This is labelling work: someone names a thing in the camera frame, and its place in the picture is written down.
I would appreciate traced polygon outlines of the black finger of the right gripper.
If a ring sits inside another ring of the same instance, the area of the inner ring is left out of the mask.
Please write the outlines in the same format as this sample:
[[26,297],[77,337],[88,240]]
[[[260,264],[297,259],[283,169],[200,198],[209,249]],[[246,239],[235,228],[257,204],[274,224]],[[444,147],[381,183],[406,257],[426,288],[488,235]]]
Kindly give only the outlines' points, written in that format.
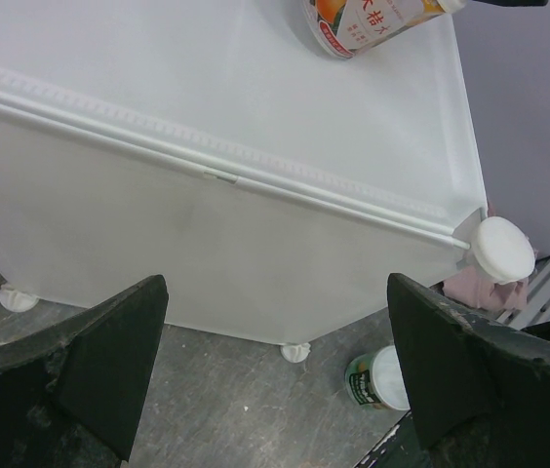
[[474,2],[497,7],[545,7],[548,0],[473,0]]

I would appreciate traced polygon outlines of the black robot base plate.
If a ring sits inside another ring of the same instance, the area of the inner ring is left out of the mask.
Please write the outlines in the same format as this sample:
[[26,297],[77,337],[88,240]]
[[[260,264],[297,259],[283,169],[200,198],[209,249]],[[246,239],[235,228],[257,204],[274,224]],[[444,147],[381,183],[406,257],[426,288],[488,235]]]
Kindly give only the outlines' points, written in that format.
[[356,464],[366,468],[431,468],[428,452],[420,447],[410,411]]

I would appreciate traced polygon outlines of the yellow labelled can white lid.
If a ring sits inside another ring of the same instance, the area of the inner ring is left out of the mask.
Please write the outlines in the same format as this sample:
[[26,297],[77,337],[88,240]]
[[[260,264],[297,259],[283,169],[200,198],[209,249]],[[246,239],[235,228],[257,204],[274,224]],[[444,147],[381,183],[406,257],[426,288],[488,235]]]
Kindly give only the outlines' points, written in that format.
[[351,59],[420,24],[462,10],[463,0],[306,0],[308,25],[321,46]]

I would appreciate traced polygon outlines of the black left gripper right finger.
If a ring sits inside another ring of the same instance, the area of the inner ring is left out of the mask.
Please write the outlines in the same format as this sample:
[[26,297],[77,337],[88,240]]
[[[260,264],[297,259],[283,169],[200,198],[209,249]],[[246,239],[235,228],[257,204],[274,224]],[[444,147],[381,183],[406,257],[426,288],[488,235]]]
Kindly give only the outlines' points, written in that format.
[[387,299],[417,439],[435,467],[550,467],[550,341],[392,273]]

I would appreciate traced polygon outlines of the green labelled can white lid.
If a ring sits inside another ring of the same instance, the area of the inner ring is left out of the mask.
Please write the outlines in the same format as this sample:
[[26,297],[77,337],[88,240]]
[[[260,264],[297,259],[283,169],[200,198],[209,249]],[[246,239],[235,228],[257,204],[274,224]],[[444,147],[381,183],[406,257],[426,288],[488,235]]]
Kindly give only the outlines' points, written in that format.
[[394,345],[352,360],[345,370],[344,381],[350,398],[358,406],[396,411],[411,408]]

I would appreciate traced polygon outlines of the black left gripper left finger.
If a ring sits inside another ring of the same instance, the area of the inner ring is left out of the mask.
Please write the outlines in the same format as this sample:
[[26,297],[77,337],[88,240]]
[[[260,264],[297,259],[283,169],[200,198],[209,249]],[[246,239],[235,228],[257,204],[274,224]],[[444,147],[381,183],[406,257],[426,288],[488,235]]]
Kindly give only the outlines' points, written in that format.
[[167,306],[154,275],[1,345],[0,467],[126,465]]

